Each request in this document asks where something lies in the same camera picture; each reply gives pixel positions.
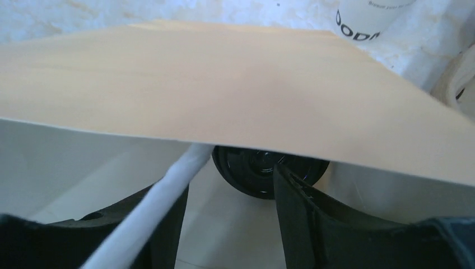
beige cardboard sheet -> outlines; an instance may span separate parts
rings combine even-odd
[[[323,31],[154,21],[3,45],[0,118],[475,185],[475,125]]]

marble surface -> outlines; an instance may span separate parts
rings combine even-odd
[[[155,18],[328,30],[337,7],[334,0],[0,0],[0,43]],[[448,61],[473,43],[474,29],[472,0],[417,0],[378,41],[360,48],[428,92]],[[7,178],[0,211],[44,222],[77,219],[140,190],[186,146],[5,122],[0,138]],[[475,214],[472,189],[384,171],[336,164],[322,184],[357,209],[397,221]],[[48,200],[55,193],[63,195]],[[239,193],[209,163],[192,183],[176,267],[284,268],[276,217],[272,201]]]

black bowl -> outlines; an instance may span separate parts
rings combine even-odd
[[[315,184],[328,161],[279,152],[216,146],[213,161],[222,177],[238,191],[260,199],[274,199],[272,174],[282,164],[308,184]]]

tape roll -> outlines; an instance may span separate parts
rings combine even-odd
[[[475,121],[475,45],[449,62],[431,95]]]

white cable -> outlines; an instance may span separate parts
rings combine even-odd
[[[192,144],[81,268],[130,268],[157,225],[209,160],[212,151],[211,145]]]

